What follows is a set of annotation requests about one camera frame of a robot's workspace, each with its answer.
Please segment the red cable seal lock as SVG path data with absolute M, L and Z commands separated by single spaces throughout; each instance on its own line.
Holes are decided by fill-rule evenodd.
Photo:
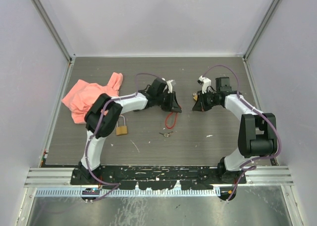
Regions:
M 173 129 L 176 125 L 177 118 L 178 118 L 178 113 L 169 113 L 164 122 L 165 127 L 167 129 Z

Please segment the large brass padlock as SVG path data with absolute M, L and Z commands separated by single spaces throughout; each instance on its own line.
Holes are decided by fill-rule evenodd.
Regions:
M 119 124 L 119 121 L 120 120 L 123 120 L 123 125 L 120 125 Z M 123 115 L 120 115 L 118 120 L 117 120 L 117 123 L 116 123 L 116 136 L 121 136 L 121 135 L 126 135 L 128 134 L 128 128 L 127 128 L 127 125 L 126 125 L 126 119 Z

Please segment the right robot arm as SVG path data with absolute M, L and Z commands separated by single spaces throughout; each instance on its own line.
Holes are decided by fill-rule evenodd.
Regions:
M 237 148 L 230 155 L 223 157 L 217 164 L 216 175 L 222 183 L 229 183 L 242 165 L 252 160 L 269 157 L 278 151 L 276 136 L 276 118 L 272 113 L 263 113 L 248 103 L 239 91 L 234 91 L 229 77 L 211 80 L 200 76 L 198 83 L 202 89 L 197 92 L 193 111 L 206 112 L 215 106 L 222 106 L 232 112 L 240 121 Z

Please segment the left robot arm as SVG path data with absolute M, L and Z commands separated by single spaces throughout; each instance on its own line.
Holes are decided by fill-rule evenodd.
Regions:
M 110 97 L 101 94 L 84 118 L 87 140 L 83 157 L 78 164 L 79 178 L 87 184 L 95 184 L 100 179 L 102 149 L 121 115 L 155 106 L 165 112 L 181 113 L 173 91 L 175 83 L 175 80 L 156 78 L 151 85 L 131 95 Z

